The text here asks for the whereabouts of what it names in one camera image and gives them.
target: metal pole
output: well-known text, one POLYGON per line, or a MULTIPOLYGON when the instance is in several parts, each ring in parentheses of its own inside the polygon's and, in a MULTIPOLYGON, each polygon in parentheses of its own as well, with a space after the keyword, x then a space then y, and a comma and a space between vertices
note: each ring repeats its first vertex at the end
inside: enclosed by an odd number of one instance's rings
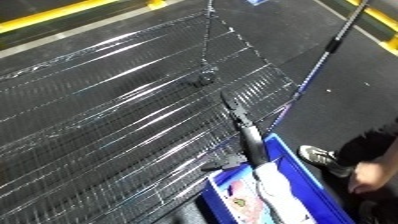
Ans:
POLYGON ((344 38, 347 36, 349 31, 355 25, 355 22, 359 19, 362 15, 362 12, 368 7, 369 2, 371 0, 362 0, 361 4, 355 9, 355 11, 351 14, 351 16, 347 19, 343 27, 340 31, 336 34, 336 36, 329 42, 326 46, 325 52, 321 55, 318 59, 317 63, 314 65, 308 76, 304 79, 301 83, 299 88, 292 96, 291 103, 287 104, 282 112, 278 115, 277 118, 272 122, 272 124, 267 129, 265 136, 269 135, 273 132, 273 130, 279 125, 279 123, 283 120, 286 114, 289 112, 290 108, 294 105, 294 103, 300 99, 300 97, 305 93, 308 86, 312 83, 315 77, 322 71, 327 60, 330 58, 332 54, 334 54, 337 49, 340 47, 341 43, 343 42, 344 38))

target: blue plastic bin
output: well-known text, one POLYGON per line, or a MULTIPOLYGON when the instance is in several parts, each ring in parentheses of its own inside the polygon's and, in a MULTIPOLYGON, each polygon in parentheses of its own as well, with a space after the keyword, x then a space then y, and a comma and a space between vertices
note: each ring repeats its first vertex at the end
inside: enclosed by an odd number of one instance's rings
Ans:
MULTIPOLYGON (((276 134, 265 139, 270 158, 279 161, 279 170, 289 179, 293 194, 301 200, 313 218, 320 224, 354 223, 344 210, 333 200, 324 187, 307 170, 300 160, 276 134)), ((221 224, 237 223, 225 205, 221 192, 235 180, 251 172, 248 165, 230 171, 218 171, 209 176, 202 193, 203 198, 221 224)))

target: shoe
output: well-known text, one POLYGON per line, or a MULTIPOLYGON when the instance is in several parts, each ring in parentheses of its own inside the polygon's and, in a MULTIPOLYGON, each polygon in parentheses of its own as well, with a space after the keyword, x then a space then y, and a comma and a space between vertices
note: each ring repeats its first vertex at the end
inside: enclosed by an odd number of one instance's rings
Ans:
POLYGON ((373 201, 364 201, 359 206, 359 224, 380 224, 377 217, 373 214, 373 209, 377 203, 373 201))
POLYGON ((303 145, 297 151, 298 157, 305 162, 318 166, 325 167, 330 173, 339 177, 346 178, 351 175, 353 167, 342 166, 337 163, 336 153, 333 151, 326 151, 314 146, 303 145))

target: plastic wrap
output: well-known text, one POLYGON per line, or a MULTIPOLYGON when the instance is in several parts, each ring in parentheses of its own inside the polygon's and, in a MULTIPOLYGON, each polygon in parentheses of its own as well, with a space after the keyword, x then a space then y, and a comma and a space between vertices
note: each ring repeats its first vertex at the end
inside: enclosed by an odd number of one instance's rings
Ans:
POLYGON ((234 92, 261 120, 296 88, 208 13, 0 81, 6 224, 153 222, 201 190, 207 158, 240 150, 220 91, 234 92), (198 86, 208 70, 216 79, 198 86))

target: black floor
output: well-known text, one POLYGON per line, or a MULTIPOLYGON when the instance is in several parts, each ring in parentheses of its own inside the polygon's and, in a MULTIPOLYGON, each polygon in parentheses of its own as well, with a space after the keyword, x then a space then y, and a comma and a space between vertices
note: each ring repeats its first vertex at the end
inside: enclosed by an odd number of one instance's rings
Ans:
MULTIPOLYGON (((202 0, 184 1, 1 59, 0 67, 14 71, 126 32, 188 15, 204 5, 202 0)), ((244 0, 229 0, 216 2, 216 8, 265 58, 297 82, 305 77, 327 41, 343 23, 312 0, 270 0, 257 7, 244 0)), ((338 149, 350 138, 396 117, 396 71, 398 59, 395 56, 354 30, 277 132, 292 149, 301 144, 338 149)), ((323 175, 316 168, 309 168, 349 212, 355 210, 359 200, 345 193, 344 183, 323 175)), ((206 208, 196 204, 184 205, 161 222, 211 223, 211 218, 203 219, 206 208)))

